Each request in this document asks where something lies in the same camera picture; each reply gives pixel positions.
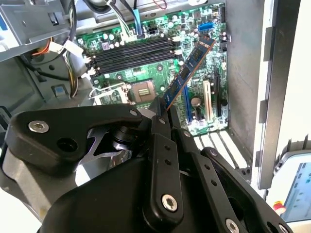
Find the red wire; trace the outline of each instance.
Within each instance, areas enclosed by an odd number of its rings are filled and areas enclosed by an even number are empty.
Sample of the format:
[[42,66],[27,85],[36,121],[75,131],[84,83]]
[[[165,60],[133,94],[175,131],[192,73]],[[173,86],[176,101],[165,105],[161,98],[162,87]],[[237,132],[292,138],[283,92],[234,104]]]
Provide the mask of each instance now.
[[153,0],[153,1],[154,1],[154,3],[155,3],[160,9],[165,10],[165,9],[167,8],[167,3],[166,3],[165,0],[162,0],[162,1],[164,2],[165,7],[160,6],[160,5],[156,2],[156,0]]

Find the ram module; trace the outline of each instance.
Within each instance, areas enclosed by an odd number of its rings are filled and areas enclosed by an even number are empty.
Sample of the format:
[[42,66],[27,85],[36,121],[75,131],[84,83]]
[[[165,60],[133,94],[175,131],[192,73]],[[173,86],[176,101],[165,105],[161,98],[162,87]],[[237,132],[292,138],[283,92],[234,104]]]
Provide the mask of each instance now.
[[176,97],[180,94],[189,79],[195,74],[203,59],[214,45],[215,40],[202,36],[186,59],[184,65],[175,76],[163,95],[166,109],[169,110]]

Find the green circuit board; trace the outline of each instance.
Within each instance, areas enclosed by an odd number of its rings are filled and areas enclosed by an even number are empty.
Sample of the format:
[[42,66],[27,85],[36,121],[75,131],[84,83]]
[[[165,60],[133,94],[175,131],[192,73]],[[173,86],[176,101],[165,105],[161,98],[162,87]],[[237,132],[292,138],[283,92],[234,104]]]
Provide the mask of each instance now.
[[[212,51],[206,56],[204,62],[187,84],[188,95],[180,95],[174,103],[177,107],[181,126],[188,129],[193,135],[205,134],[227,127],[228,78],[226,71],[226,40],[224,40],[226,23],[224,19],[224,3],[204,5],[197,9],[168,14],[163,17],[142,22],[141,25],[145,34],[144,39],[135,37],[133,41],[123,43],[121,28],[118,27],[101,32],[79,35],[77,36],[77,42],[78,45],[85,50],[86,57],[92,57],[97,54],[104,54],[105,51],[113,50],[116,47],[126,47],[134,43],[144,43],[153,38],[163,37],[163,35],[165,37],[178,36],[180,38],[180,46],[178,49],[182,51],[182,56],[186,59],[195,46],[200,34],[208,35],[215,39],[216,42]],[[198,30],[199,25],[204,23],[213,23],[213,28],[200,32]],[[135,35],[135,25],[129,25],[129,28],[133,31],[133,35]],[[109,45],[110,48],[107,49],[103,45]],[[94,87],[99,89],[119,82],[135,85],[139,82],[149,81],[153,83],[155,95],[162,96],[171,80],[179,71],[181,67],[179,62],[180,57],[108,74],[97,74],[92,77],[92,81]],[[214,82],[216,75],[219,80],[218,83]],[[215,95],[211,95],[213,118],[209,121],[206,120],[205,116],[204,80],[209,80],[214,86],[219,86],[218,102],[216,101]],[[192,106],[187,107],[186,102],[190,103],[190,100],[195,97],[200,98],[202,104],[197,108],[193,108]],[[113,92],[109,96],[102,97],[100,101],[101,104],[121,103],[121,97],[118,92]],[[151,101],[143,101],[136,102],[135,104],[137,108],[141,108],[148,107],[150,102]],[[195,109],[198,110],[198,108],[202,115],[202,118],[199,120],[194,116]]]

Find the silver screw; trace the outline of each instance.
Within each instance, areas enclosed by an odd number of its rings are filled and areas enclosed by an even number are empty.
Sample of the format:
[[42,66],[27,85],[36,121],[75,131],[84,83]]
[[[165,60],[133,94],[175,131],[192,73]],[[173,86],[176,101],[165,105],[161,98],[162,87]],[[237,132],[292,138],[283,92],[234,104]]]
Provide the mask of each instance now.
[[191,134],[188,132],[188,131],[184,131],[184,134],[185,134],[185,136],[187,136],[187,137],[191,137]]
[[28,128],[35,133],[46,133],[49,131],[49,126],[45,121],[34,120],[28,124]]
[[228,227],[228,229],[231,233],[239,233],[240,232],[238,225],[229,218],[227,218],[225,220],[225,225]]
[[281,228],[283,233],[288,233],[288,230],[283,225],[279,224],[278,226]]
[[164,124],[164,125],[165,125],[165,120],[164,120],[164,119],[159,118],[159,121],[160,121],[162,124]]
[[216,153],[216,151],[214,150],[214,149],[211,149],[210,151],[209,151],[213,156],[217,156],[217,153]]
[[168,211],[175,212],[177,210],[177,201],[169,194],[162,196],[162,204]]
[[130,110],[130,114],[137,116],[137,112],[135,112],[134,110]]

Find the white pci slot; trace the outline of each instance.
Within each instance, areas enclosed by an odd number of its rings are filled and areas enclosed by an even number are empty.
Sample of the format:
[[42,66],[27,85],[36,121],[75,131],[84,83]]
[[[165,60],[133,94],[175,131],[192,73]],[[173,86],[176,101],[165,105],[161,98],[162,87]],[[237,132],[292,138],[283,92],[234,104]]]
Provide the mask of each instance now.
[[209,122],[213,120],[212,98],[209,81],[207,80],[203,81],[203,87],[204,87],[205,115],[207,122]]

